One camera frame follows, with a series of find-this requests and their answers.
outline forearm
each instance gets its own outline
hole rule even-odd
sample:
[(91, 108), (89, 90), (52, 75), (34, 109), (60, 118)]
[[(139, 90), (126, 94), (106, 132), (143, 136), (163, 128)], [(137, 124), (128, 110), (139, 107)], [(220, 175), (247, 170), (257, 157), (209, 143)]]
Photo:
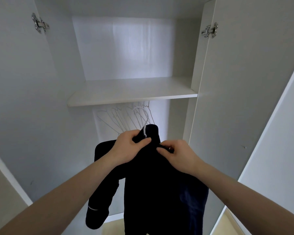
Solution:
[(41, 197), (0, 230), (1, 234), (61, 234), (115, 167), (106, 154)]
[(195, 175), (252, 234), (294, 234), (294, 214), (214, 167), (199, 165)]

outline floor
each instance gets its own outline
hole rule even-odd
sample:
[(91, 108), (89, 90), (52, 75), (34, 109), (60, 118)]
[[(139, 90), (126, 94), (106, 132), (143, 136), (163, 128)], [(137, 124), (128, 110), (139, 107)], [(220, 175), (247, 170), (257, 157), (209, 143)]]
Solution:
[[(125, 235), (123, 219), (103, 224), (102, 235), (111, 234)], [(230, 211), (226, 209), (212, 235), (244, 235), (244, 233), (232, 217)]]

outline wardrobe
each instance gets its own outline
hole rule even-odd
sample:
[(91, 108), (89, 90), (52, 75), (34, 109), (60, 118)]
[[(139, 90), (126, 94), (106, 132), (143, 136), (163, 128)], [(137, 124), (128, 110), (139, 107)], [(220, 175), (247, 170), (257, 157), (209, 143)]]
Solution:
[[(35, 201), (122, 132), (106, 112), (149, 104), (238, 179), (293, 70), (294, 0), (0, 0), (0, 157)], [(222, 209), (210, 192), (203, 234)]]

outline white shelf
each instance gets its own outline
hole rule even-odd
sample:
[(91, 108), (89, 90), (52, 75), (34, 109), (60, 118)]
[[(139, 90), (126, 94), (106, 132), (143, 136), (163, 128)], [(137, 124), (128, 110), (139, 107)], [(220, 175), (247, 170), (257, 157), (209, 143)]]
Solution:
[(156, 77), (86, 81), (67, 105), (91, 106), (125, 102), (140, 102), (197, 97), (191, 78)]

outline cabinet hinge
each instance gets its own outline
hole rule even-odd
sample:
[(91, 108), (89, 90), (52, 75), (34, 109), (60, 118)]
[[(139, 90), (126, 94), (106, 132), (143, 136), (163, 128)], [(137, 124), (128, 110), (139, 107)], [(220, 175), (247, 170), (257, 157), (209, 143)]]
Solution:
[(211, 28), (211, 25), (207, 25), (205, 30), (200, 31), (201, 35), (204, 35), (204, 38), (208, 38), (209, 35), (212, 35), (212, 38), (214, 38), (217, 35), (217, 29), (218, 29), (218, 23), (215, 22), (213, 25), (213, 28)]
[(36, 17), (35, 13), (32, 13), (32, 20), (35, 22), (35, 29), (41, 33), (41, 29), (43, 28), (43, 30), (46, 32), (46, 29), (50, 29), (50, 26), (44, 22), (41, 18), (40, 20)]

